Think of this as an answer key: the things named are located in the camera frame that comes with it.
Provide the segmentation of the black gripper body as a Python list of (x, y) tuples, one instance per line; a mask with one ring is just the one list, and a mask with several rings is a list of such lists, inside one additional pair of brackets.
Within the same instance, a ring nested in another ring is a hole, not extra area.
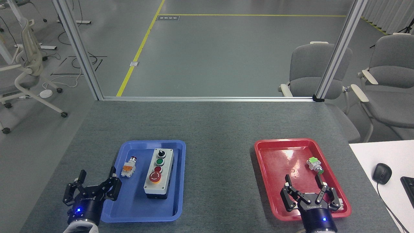
[(298, 199), (298, 210), (305, 232), (337, 232), (328, 203), (324, 199), (317, 203), (317, 194), (306, 194), (306, 196), (311, 200), (310, 204)]
[(73, 197), (74, 192), (67, 193), (67, 205), (71, 206), (68, 210), (68, 224), (74, 221), (88, 221), (93, 224), (99, 224), (104, 199), (104, 193), (99, 191), (95, 192), (92, 197), (83, 197), (79, 193), (75, 198)]

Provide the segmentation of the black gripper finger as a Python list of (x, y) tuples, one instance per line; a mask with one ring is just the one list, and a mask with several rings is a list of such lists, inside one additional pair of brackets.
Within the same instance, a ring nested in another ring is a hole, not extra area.
[(332, 211), (343, 210), (343, 200), (338, 197), (335, 188), (329, 187), (325, 182), (318, 184), (318, 187), (320, 192), (315, 200), (317, 205)]
[(112, 166), (108, 178), (96, 188), (96, 195), (101, 196), (101, 199), (109, 199), (115, 202), (118, 199), (121, 187), (122, 181), (117, 177), (116, 168)]
[(286, 211), (291, 212), (294, 209), (298, 209), (300, 201), (308, 204), (306, 195), (293, 187), (290, 175), (286, 174), (284, 178), (286, 182), (281, 189), (280, 195)]
[(78, 189), (82, 195), (86, 195), (85, 188), (82, 186), (84, 184), (84, 180), (86, 178), (87, 172), (85, 170), (81, 170), (78, 178), (66, 185), (64, 196), (63, 196), (63, 203), (67, 206), (71, 206), (74, 204), (74, 192)]

